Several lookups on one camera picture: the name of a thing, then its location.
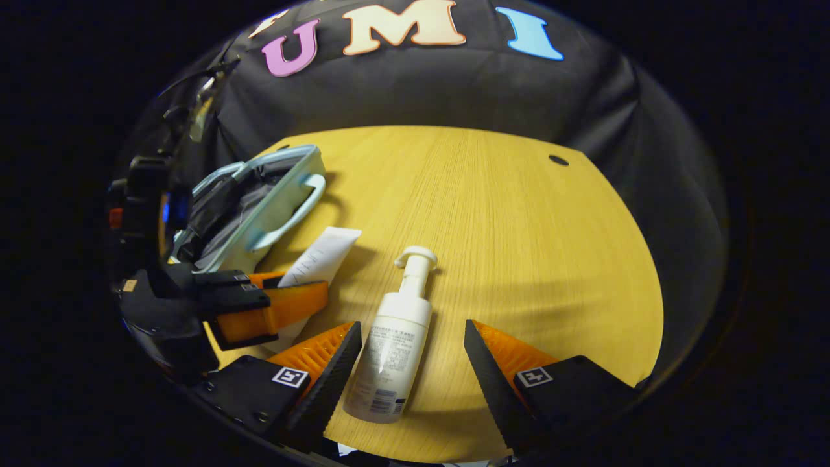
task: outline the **letter m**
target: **letter m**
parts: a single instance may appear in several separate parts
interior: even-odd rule
[[[463,44],[466,37],[456,31],[450,14],[450,8],[455,4],[452,0],[416,0],[399,15],[380,5],[369,5],[347,12],[343,18],[352,21],[352,39],[343,53],[359,55],[377,50],[380,41],[372,38],[373,29],[390,44],[399,46],[415,24],[417,33],[412,40],[416,44]]]

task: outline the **round table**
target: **round table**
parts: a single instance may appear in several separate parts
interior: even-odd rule
[[[430,248],[439,267],[427,282],[434,312],[403,418],[355,419],[341,397],[329,439],[418,462],[508,455],[464,351],[466,319],[558,359],[585,355],[630,386],[651,373],[663,328],[654,262],[625,204],[582,153],[485,130],[374,126],[295,135],[262,154],[307,144],[322,152],[325,194],[256,271],[287,270],[327,226],[363,234],[328,307],[297,342],[353,320],[365,342],[381,297],[400,286],[393,261],[407,246]],[[273,355],[264,347],[217,354],[222,366]]]

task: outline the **blue letter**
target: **blue letter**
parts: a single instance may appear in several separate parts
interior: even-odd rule
[[[550,45],[550,39],[543,27],[548,23],[544,19],[505,7],[497,7],[496,11],[508,17],[510,25],[513,26],[515,39],[507,42],[511,49],[549,60],[565,59]]]

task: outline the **light blue bag handle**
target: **light blue bag handle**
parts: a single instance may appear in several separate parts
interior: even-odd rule
[[[244,162],[234,162],[233,164],[225,165],[224,167],[220,167],[219,169],[214,170],[210,175],[208,175],[201,182],[199,182],[198,185],[193,187],[193,197],[195,198],[199,196],[199,193],[208,185],[210,185],[215,179],[218,179],[222,175],[227,174],[236,175],[244,166]]]
[[[291,216],[291,219],[288,219],[285,224],[282,224],[282,227],[274,230],[273,232],[266,233],[259,240],[257,240],[253,247],[251,247],[252,253],[260,248],[270,247],[276,243],[276,241],[279,240],[285,232],[297,225],[297,223],[299,223],[305,215],[311,211],[311,208],[315,207],[317,202],[320,201],[320,198],[323,197],[323,192],[325,191],[325,177],[323,175],[310,174],[305,177],[302,184],[314,189],[308,199],[306,199],[305,202],[296,210],[294,215]]]

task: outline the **white pump bottle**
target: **white pump bottle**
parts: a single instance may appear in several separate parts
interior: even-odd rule
[[[346,413],[374,423],[394,423],[407,403],[432,306],[423,299],[427,275],[438,263],[424,247],[408,247],[395,260],[406,268],[398,292],[383,296],[369,339],[360,356],[354,384],[346,397]]]

